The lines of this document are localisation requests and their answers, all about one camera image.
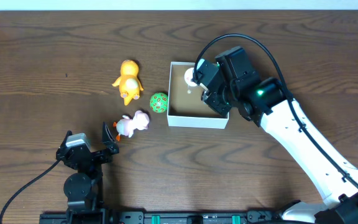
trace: ball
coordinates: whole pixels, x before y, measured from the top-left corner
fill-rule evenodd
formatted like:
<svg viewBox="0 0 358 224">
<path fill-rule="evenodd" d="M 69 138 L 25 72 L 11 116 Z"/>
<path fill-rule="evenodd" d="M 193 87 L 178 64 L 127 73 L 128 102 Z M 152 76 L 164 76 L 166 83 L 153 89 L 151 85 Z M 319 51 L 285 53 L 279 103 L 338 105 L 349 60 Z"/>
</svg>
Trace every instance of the ball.
<svg viewBox="0 0 358 224">
<path fill-rule="evenodd" d="M 166 112 L 168 109 L 168 96 L 165 93 L 154 93 L 150 99 L 150 107 L 156 113 Z"/>
</svg>

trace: white wall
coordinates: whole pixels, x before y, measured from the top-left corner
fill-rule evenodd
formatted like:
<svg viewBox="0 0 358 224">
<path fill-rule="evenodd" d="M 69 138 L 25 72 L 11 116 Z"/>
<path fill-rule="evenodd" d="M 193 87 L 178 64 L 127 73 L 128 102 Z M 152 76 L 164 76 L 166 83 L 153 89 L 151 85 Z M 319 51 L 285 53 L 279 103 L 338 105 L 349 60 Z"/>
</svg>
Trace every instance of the white wall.
<svg viewBox="0 0 358 224">
<path fill-rule="evenodd" d="M 358 0 L 0 0 L 0 10 L 358 9 Z"/>
</svg>

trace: cable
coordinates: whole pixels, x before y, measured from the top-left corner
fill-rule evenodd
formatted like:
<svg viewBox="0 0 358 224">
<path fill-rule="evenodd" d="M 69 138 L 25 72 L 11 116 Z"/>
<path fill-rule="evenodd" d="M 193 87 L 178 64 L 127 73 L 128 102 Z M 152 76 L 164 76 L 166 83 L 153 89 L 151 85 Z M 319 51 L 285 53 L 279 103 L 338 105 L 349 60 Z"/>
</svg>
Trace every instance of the cable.
<svg viewBox="0 0 358 224">
<path fill-rule="evenodd" d="M 16 198 L 16 196 L 18 196 L 24 189 L 26 189 L 28 186 L 32 185 L 35 181 L 39 180 L 41 177 L 43 177 L 45 174 L 49 173 L 49 171 L 51 171 L 58 163 L 60 162 L 60 160 L 57 160 L 54 164 L 52 164 L 52 166 L 50 166 L 47 170 L 45 170 L 42 174 L 40 174 L 38 177 L 32 179 L 30 182 L 28 182 L 25 186 L 23 186 L 22 188 L 20 188 L 5 204 L 4 208 L 1 211 L 0 214 L 0 224 L 2 224 L 2 219 L 4 218 L 4 214 L 5 211 L 7 209 L 7 207 L 11 204 L 11 202 L 13 201 L 13 199 Z"/>
<path fill-rule="evenodd" d="M 343 175 L 343 177 L 348 180 L 357 190 L 358 190 L 358 183 L 350 176 L 350 174 L 348 174 L 344 169 L 342 169 L 342 167 L 340 167 L 335 161 L 334 159 L 331 158 L 331 156 L 329 156 L 327 154 L 326 151 L 324 151 L 324 149 L 316 142 L 316 140 L 314 140 L 314 138 L 312 137 L 312 135 L 308 132 L 308 130 L 306 129 L 306 127 L 303 125 L 303 123 L 301 122 L 301 120 L 299 119 L 298 115 L 296 115 L 295 109 L 292 105 L 292 101 L 293 101 L 293 95 L 292 93 L 288 90 L 287 88 L 287 84 L 285 83 L 285 79 L 283 76 L 283 73 L 280 70 L 280 67 L 278 66 L 278 63 L 276 62 L 276 60 L 274 59 L 273 55 L 269 52 L 269 50 L 262 44 L 260 43 L 258 40 L 248 36 L 248 35 L 244 35 L 244 34 L 225 34 L 222 36 L 219 36 L 215 39 L 213 39 L 209 44 L 207 44 L 204 49 L 201 51 L 201 53 L 198 55 L 196 63 L 195 63 L 195 68 L 198 68 L 198 62 L 200 61 L 201 57 L 203 56 L 203 54 L 207 51 L 207 49 L 212 46 L 213 44 L 215 44 L 217 41 L 224 39 L 226 37 L 241 37 L 247 40 L 250 40 L 251 42 L 255 43 L 256 45 L 258 45 L 266 54 L 267 56 L 270 58 L 270 60 L 272 61 L 274 67 L 276 68 L 276 71 L 278 73 L 278 77 L 280 78 L 281 84 L 282 84 L 282 90 L 283 93 L 285 95 L 285 97 L 287 98 L 288 101 L 288 105 L 290 107 L 291 113 L 294 117 L 294 119 L 296 120 L 296 122 L 298 123 L 300 129 L 304 132 L 304 134 L 308 137 L 308 139 L 313 143 L 314 146 L 316 146 L 317 150 L 322 153 L 322 155 L 337 169 L 337 171 L 339 173 L 341 173 Z M 196 69 L 193 70 L 193 82 L 199 84 L 199 81 L 196 77 Z"/>
</svg>

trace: green strip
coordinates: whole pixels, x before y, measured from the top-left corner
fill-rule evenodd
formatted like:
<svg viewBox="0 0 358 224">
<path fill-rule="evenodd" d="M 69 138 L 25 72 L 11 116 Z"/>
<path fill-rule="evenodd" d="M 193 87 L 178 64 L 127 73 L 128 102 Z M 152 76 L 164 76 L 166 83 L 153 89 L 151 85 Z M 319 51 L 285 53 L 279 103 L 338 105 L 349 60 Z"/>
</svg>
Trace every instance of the green strip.
<svg viewBox="0 0 358 224">
<path fill-rule="evenodd" d="M 233 220 L 233 224 L 241 224 L 239 215 L 233 215 L 231 218 Z"/>
<path fill-rule="evenodd" d="M 160 216 L 152 215 L 152 224 L 160 224 Z"/>
</svg>

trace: pink plush toy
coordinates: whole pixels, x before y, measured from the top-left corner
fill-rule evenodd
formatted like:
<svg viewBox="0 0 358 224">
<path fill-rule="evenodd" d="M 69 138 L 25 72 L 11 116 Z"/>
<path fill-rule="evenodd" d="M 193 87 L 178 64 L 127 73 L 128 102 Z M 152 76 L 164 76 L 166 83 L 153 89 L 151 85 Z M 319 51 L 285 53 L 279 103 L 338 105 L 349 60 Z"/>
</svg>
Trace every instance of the pink plush toy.
<svg viewBox="0 0 358 224">
<path fill-rule="evenodd" d="M 134 118 L 130 119 L 128 116 L 123 115 L 124 119 L 118 121 L 118 123 L 114 122 L 112 124 L 113 127 L 117 129 L 118 135 L 116 137 L 117 141 L 120 140 L 121 135 L 125 135 L 128 137 L 132 137 L 135 129 L 145 130 L 149 128 L 149 116 L 146 113 L 141 111 L 136 111 Z"/>
</svg>

